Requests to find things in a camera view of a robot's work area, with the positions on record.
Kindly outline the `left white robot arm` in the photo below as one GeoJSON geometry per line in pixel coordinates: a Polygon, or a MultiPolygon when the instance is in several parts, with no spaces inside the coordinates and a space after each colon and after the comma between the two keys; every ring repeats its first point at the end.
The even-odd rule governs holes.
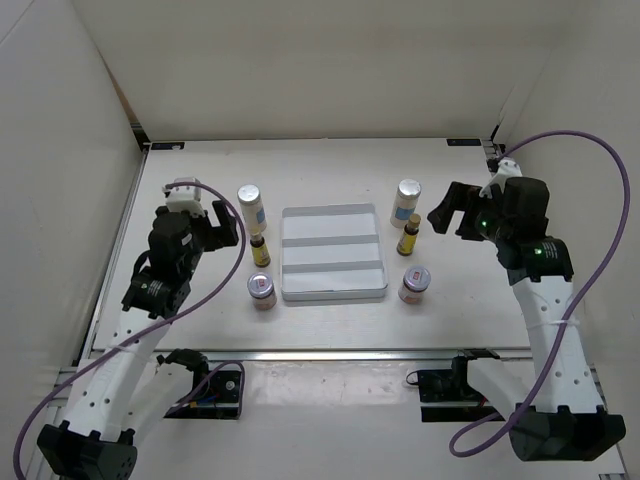
{"type": "Polygon", "coordinates": [[[215,378],[198,351],[153,354],[183,309],[203,254],[246,246],[236,209],[213,202],[212,226],[198,200],[167,200],[156,211],[148,248],[136,260],[122,300],[126,313],[113,333],[114,345],[76,375],[91,378],[80,399],[57,425],[42,427],[37,446],[63,479],[128,479],[138,448],[167,415],[216,398],[215,378]]]}

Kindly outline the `white shaker bottle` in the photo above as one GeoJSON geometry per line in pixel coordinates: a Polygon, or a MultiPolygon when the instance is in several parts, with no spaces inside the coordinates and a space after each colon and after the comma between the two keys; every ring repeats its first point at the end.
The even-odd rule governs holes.
{"type": "Polygon", "coordinates": [[[390,223],[395,228],[403,228],[415,212],[421,190],[417,180],[403,179],[399,182],[390,215],[390,223]]]}
{"type": "Polygon", "coordinates": [[[259,188],[254,184],[242,185],[237,191],[237,198],[247,231],[250,234],[263,232],[267,221],[259,188]]]}

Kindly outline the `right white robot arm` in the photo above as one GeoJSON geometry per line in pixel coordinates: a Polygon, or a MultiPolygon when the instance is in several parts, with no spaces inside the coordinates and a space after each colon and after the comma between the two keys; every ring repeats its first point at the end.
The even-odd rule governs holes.
{"type": "Polygon", "coordinates": [[[472,357],[449,375],[460,399],[481,394],[503,418],[522,461],[593,461],[626,434],[604,406],[587,364],[573,313],[573,267],[566,244],[547,234],[545,182],[512,177],[488,189],[454,182],[427,219],[447,232],[455,212],[464,240],[493,243],[521,308],[535,383],[526,387],[492,354],[472,357]]]}

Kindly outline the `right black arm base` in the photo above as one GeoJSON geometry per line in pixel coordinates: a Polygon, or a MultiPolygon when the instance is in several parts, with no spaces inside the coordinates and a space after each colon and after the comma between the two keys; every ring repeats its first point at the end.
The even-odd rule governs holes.
{"type": "Polygon", "coordinates": [[[418,388],[422,423],[470,423],[496,413],[467,381],[468,364],[479,359],[500,356],[487,349],[462,350],[447,368],[422,368],[406,375],[406,384],[418,388]]]}

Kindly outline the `white divided tray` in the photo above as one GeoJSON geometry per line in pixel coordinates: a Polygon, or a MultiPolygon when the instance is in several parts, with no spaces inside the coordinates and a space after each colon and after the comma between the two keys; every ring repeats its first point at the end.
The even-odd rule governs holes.
{"type": "Polygon", "coordinates": [[[280,272],[281,296],[288,302],[383,298],[388,276],[375,206],[283,209],[280,272]]]}

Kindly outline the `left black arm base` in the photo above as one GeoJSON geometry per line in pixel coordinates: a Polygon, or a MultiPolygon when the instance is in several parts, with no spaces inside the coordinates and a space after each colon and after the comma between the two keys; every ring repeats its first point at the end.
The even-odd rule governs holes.
{"type": "Polygon", "coordinates": [[[246,371],[239,361],[211,367],[208,358],[195,350],[176,349],[156,357],[158,366],[177,364],[189,371],[194,392],[173,406],[168,419],[238,420],[243,409],[246,371]]]}

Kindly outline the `small yellow bottle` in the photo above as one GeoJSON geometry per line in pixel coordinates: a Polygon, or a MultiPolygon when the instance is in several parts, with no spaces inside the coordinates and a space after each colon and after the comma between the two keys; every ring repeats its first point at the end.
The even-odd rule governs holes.
{"type": "Polygon", "coordinates": [[[420,223],[421,216],[419,214],[412,213],[409,216],[403,228],[403,233],[396,246],[396,251],[400,255],[409,256],[413,253],[419,233],[420,223]]]}
{"type": "Polygon", "coordinates": [[[271,263],[271,256],[260,232],[250,234],[250,246],[254,264],[261,268],[267,267],[271,263]]]}

